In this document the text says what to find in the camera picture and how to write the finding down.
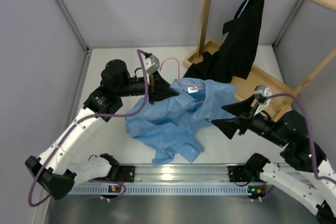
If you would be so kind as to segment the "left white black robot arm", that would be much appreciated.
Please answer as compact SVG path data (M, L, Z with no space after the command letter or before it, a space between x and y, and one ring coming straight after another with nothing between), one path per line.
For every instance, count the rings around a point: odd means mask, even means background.
M145 60L144 67L143 77L132 77L124 61L109 61L101 73L99 87L89 95L63 134L39 156L26 160L31 175L53 199L62 199L74 186L90 180L121 181L120 164L109 154L80 164L72 160L91 135L123 106L122 97L143 95L154 104L179 94L161 77L153 56Z

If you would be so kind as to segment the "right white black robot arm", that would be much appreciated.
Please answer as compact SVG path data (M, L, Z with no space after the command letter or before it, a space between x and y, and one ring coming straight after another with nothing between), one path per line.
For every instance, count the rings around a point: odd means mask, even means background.
M305 206L318 223L335 223L335 171L324 151L312 139L306 113L286 112L278 121L261 115L257 109L273 97L253 95L250 98L224 105L232 119L213 120L227 138L250 130L273 144L282 147L280 156L309 184L290 176L261 154L254 153L243 165L231 166L231 182L264 182L277 187Z

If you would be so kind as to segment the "light blue shirt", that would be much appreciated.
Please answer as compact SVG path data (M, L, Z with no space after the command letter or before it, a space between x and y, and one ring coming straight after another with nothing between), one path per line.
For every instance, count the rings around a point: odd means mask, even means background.
M194 162L205 149L195 137L197 131L212 126L213 120L234 117L222 109L235 100L237 88L232 84L182 78L174 80L171 88L177 96L147 103L126 118L129 136L155 150L154 166L171 162L176 154Z

